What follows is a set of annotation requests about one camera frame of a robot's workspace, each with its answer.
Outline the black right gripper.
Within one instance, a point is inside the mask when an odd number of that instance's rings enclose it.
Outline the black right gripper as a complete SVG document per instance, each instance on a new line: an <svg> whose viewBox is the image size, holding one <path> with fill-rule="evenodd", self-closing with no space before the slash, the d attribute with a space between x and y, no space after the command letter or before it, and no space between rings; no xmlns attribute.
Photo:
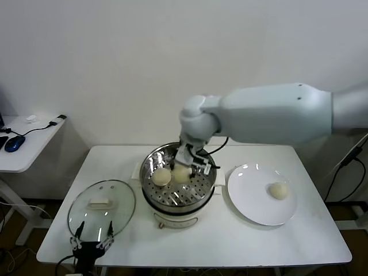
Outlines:
<svg viewBox="0 0 368 276"><path fill-rule="evenodd" d="M207 164L207 158L201 155L198 155L194 149L191 149L191 156L193 157L193 163L195 163L197 166ZM170 170L173 170L173 169L174 169L174 163L170 163ZM189 177L194 178L195 174L196 174L195 170L192 169Z"/></svg>

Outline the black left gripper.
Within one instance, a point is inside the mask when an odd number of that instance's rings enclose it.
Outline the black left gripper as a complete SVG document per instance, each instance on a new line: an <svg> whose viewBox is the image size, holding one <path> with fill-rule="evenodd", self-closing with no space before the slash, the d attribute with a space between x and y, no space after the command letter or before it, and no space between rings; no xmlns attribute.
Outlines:
<svg viewBox="0 0 368 276"><path fill-rule="evenodd" d="M114 242L113 222L108 227L106 238L99 243L82 243L80 238L85 222L82 221L75 233L70 237L70 243L76 259L76 270L92 270L95 261L104 256L103 248L110 248Z"/></svg>

